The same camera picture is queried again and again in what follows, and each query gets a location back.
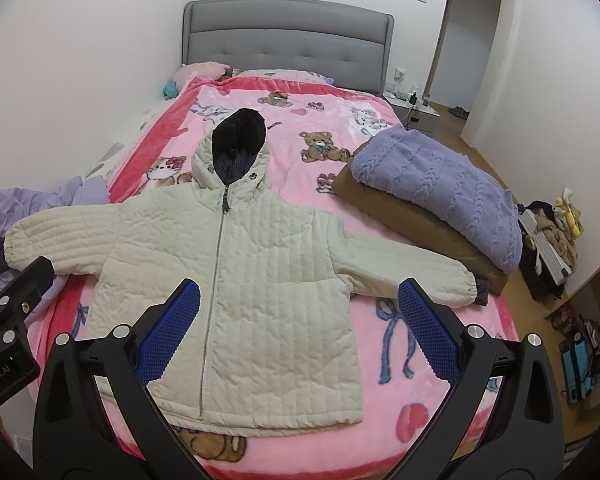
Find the cream quilted hooded jacket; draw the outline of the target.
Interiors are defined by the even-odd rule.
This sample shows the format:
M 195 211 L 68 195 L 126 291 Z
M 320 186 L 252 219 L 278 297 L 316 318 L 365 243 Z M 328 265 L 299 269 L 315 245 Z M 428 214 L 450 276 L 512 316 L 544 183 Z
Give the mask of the cream quilted hooded jacket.
M 192 178 L 120 204 L 47 209 L 7 232 L 7 264 L 45 257 L 97 284 L 84 334 L 135 322 L 184 280 L 199 312 L 150 389 L 172 424 L 235 436 L 358 424 L 363 389 L 349 304 L 414 278 L 437 304 L 484 304 L 486 283 L 429 250 L 353 234 L 268 184 L 263 117 L 236 110 L 197 145 Z

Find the lavender crumpled cloth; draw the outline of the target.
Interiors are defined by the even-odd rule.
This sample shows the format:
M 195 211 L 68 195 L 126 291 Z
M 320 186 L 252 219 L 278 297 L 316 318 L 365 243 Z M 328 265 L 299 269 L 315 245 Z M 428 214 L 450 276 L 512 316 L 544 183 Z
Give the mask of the lavender crumpled cloth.
M 73 177 L 56 188 L 45 192 L 30 188 L 2 188 L 0 190 L 0 284 L 5 287 L 18 272 L 11 269 L 4 258 L 4 236 L 19 220 L 39 211 L 85 205 L 106 205 L 109 192 L 103 177 L 83 180 Z

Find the blue bag on floor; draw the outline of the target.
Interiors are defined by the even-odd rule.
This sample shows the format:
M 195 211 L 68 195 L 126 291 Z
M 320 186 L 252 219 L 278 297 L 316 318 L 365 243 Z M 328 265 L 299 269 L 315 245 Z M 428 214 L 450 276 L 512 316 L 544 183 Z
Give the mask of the blue bag on floor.
M 600 376 L 600 326 L 590 318 L 579 318 L 578 327 L 559 347 L 569 404 L 586 400 Z

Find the folded lavender knit sweater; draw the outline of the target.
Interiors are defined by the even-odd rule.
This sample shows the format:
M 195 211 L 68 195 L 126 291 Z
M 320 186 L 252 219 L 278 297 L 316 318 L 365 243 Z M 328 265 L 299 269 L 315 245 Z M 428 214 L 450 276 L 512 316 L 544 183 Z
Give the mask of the folded lavender knit sweater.
M 351 174 L 430 212 L 502 272 L 517 269 L 522 235 L 513 194 L 466 155 L 397 125 L 378 132 L 353 156 Z

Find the folded brown garment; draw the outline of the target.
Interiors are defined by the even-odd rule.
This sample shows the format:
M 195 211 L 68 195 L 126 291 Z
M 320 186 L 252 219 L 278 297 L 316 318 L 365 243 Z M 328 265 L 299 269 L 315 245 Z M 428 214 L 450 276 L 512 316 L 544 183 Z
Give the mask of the folded brown garment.
M 489 290 L 501 295 L 508 276 L 459 232 L 426 209 L 362 184 L 344 166 L 332 184 L 335 195 L 420 248 L 460 261 L 488 281 Z

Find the teal small toy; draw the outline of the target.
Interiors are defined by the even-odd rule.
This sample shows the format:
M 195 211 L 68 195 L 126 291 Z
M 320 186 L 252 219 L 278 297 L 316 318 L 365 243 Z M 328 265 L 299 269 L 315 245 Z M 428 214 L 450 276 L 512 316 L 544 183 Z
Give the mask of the teal small toy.
M 170 100 L 175 99 L 180 92 L 178 91 L 178 86 L 176 85 L 176 82 L 174 80 L 170 80 L 167 84 L 164 85 L 162 93 L 163 97 L 166 100 Z

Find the pink plush pillow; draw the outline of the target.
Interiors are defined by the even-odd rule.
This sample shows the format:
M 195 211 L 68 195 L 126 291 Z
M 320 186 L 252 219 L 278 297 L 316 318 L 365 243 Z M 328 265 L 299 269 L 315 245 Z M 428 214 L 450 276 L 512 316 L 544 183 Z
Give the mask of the pink plush pillow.
M 181 91 L 189 79 L 198 77 L 203 80 L 216 81 L 224 77 L 231 70 L 229 65 L 213 61 L 183 64 L 175 72 L 172 80 L 178 91 Z

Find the white bedside table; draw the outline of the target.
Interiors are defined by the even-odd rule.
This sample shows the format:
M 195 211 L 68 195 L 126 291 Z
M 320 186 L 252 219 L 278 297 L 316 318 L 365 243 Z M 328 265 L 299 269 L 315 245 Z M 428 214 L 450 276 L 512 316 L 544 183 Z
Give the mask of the white bedside table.
M 417 129 L 422 133 L 434 134 L 440 126 L 440 114 L 431 106 L 417 101 L 411 104 L 396 98 L 392 92 L 385 91 L 382 97 L 390 104 L 396 117 L 407 129 Z

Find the pink cartoon fleece blanket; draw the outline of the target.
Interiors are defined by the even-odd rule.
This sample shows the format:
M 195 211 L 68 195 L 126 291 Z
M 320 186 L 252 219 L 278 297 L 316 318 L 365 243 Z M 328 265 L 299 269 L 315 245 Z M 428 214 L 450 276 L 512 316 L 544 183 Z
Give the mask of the pink cartoon fleece blanket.
M 268 180 L 288 203 L 329 210 L 349 231 L 386 238 L 393 230 L 340 200 L 332 182 L 344 158 L 371 133 L 398 121 L 390 106 L 324 82 L 270 72 L 227 82 L 194 79 L 174 101 L 147 115 L 140 130 L 95 166 L 110 200 L 187 180 L 198 142 L 240 108 L 268 127 Z M 350 319 L 358 343 L 364 420 L 355 426 L 280 438 L 186 432 L 189 448 L 219 479 L 356 479 L 388 472 L 434 414 L 448 386 L 434 376 L 396 305 L 355 297 Z

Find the grey upholstered headboard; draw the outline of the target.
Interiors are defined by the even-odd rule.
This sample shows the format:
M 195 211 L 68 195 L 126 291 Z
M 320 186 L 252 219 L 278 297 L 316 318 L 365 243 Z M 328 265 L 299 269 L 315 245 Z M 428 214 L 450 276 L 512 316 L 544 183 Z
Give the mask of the grey upholstered headboard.
M 385 89 L 394 17 L 320 0 L 198 0 L 186 4 L 182 62 L 241 70 L 308 70 L 340 88 Z

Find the clutter pile by wall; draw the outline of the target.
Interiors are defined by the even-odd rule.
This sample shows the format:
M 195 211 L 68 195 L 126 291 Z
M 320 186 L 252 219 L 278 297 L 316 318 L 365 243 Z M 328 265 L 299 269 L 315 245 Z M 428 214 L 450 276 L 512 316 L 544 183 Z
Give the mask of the clutter pile by wall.
M 576 239 L 584 227 L 572 196 L 573 190 L 565 186 L 554 204 L 534 200 L 527 206 L 517 205 L 524 243 L 519 270 L 534 301 L 559 299 L 576 270 Z

